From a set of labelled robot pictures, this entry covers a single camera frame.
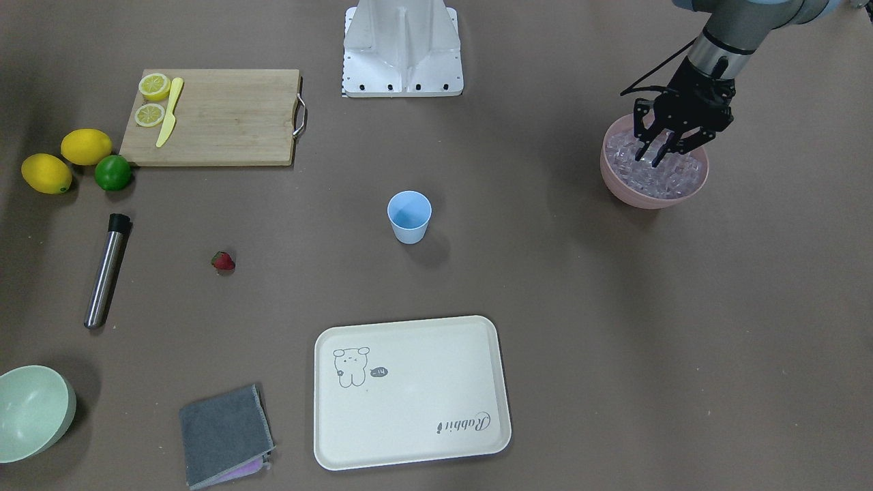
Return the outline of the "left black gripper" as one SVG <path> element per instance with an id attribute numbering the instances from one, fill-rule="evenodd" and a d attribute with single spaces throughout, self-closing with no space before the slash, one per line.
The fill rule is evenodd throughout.
<path id="1" fill-rule="evenodd" d="M 661 134 L 665 140 L 655 152 L 651 167 L 657 168 L 668 153 L 685 155 L 711 142 L 717 132 L 726 130 L 734 117 L 730 103 L 736 96 L 734 80 L 712 78 L 685 58 L 668 82 L 666 90 L 654 100 L 637 98 L 634 106 L 634 134 L 642 147 L 635 159 L 641 161 Z M 680 136 L 698 128 L 690 136 Z"/>

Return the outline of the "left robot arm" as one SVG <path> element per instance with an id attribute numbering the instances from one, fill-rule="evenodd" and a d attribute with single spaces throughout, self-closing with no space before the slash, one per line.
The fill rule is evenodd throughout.
<path id="1" fill-rule="evenodd" d="M 709 19 L 695 40 L 668 60 L 683 54 L 666 86 L 641 86 L 637 80 L 622 94 L 656 92 L 654 100 L 638 98 L 633 111 L 634 134 L 641 143 L 635 159 L 666 132 L 651 160 L 657 167 L 667 153 L 691 152 L 711 142 L 733 122 L 734 80 L 771 31 L 803 25 L 826 16 L 838 1 L 676 1 L 675 6 L 706 12 Z"/>

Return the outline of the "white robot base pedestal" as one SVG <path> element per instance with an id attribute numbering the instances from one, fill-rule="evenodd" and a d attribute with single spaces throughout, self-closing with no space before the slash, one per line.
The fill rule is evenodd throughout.
<path id="1" fill-rule="evenodd" d="M 359 1 L 345 12 L 341 93 L 453 97 L 464 91 L 458 13 L 443 1 Z"/>

